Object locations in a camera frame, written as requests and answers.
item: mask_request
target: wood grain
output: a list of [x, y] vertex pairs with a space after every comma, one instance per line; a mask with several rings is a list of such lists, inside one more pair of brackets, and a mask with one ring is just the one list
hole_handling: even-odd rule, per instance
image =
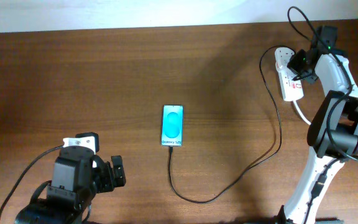
[[[358, 80], [358, 20], [338, 26]], [[311, 35], [306, 24], [296, 24]], [[0, 206], [27, 164], [62, 138], [94, 131], [99, 155], [121, 155], [127, 185], [97, 195], [98, 223], [217, 223], [272, 217], [293, 193], [306, 164], [307, 125], [280, 96], [273, 51], [262, 68], [283, 121], [283, 147], [230, 191], [207, 205], [176, 197], [160, 145], [162, 106], [183, 105], [183, 147], [173, 180], [186, 197], [213, 197], [267, 149], [278, 145], [273, 104], [259, 74], [265, 49], [308, 43], [287, 23], [0, 34]], [[299, 105], [317, 112], [321, 85], [304, 85]], [[57, 152], [40, 160], [8, 203], [12, 223], [38, 185], [52, 178]], [[358, 223], [358, 164], [332, 182], [318, 217]]]

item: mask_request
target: white backdrop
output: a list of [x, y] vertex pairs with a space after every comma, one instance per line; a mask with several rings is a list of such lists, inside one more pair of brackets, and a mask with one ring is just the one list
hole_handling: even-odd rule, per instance
[[358, 18], [358, 0], [0, 0], [0, 32], [277, 22], [292, 5], [311, 20]]

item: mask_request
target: smartphone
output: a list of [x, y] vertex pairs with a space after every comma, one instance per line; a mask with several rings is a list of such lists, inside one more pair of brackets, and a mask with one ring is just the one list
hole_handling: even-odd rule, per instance
[[181, 146], [183, 106], [164, 105], [162, 112], [161, 145]]

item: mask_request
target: white cord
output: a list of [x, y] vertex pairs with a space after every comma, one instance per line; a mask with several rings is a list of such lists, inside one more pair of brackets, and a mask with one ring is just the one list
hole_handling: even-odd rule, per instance
[[299, 106], [298, 106], [298, 103], [296, 103], [296, 100], [292, 101], [292, 103], [293, 103], [293, 105], [295, 106], [295, 109], [296, 109], [296, 111], [298, 112], [299, 116], [301, 116], [302, 120], [303, 120], [306, 124], [310, 125], [310, 121], [308, 120], [308, 118], [306, 118], [306, 117], [303, 115], [301, 109], [300, 109]]

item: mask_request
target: white power strip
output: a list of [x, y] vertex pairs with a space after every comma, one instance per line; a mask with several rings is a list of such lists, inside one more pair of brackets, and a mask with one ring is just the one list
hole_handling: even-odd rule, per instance
[[274, 52], [276, 69], [280, 79], [281, 92], [284, 101], [296, 101], [303, 97], [303, 89], [300, 80], [293, 81], [296, 75], [287, 68], [287, 64], [294, 54], [289, 48], [280, 47]]

